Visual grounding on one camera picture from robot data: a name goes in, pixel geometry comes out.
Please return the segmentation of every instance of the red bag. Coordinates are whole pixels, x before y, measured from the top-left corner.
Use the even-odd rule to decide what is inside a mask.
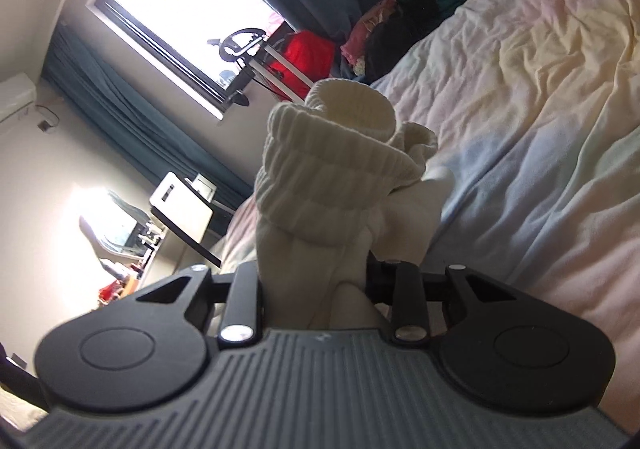
[[[286,48],[280,53],[315,83],[329,77],[334,62],[335,45],[313,32],[302,30],[289,38]],[[279,62],[274,60],[268,68],[300,98],[304,99],[309,93],[310,88]],[[289,100],[277,87],[274,86],[273,90],[280,95],[281,100]]]

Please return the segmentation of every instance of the window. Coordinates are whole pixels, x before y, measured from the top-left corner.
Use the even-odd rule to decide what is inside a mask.
[[[283,21],[263,0],[97,0],[96,6],[220,112],[253,74],[224,62],[207,40],[247,27],[271,35]]]

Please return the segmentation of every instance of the bedding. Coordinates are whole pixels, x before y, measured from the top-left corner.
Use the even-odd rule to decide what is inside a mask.
[[[456,177],[423,268],[464,263],[599,326],[617,356],[601,407],[628,431],[640,427],[639,28],[640,0],[468,0],[375,85],[398,121],[436,133],[430,166]],[[250,250],[251,201],[239,215],[230,236],[249,231]]]

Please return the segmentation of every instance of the white cloth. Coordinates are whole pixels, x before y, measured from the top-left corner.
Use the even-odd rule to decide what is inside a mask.
[[[268,121],[255,197],[258,270],[269,326],[381,326],[363,294],[367,253],[420,263],[452,190],[427,128],[396,122],[386,97],[345,80]]]

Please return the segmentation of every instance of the pink cloth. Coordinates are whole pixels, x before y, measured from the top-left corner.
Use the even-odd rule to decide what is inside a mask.
[[[349,41],[340,47],[342,55],[351,66],[355,66],[358,59],[364,55],[364,44],[371,31],[380,23],[386,22],[396,11],[396,0],[382,0],[376,3],[355,24]]]

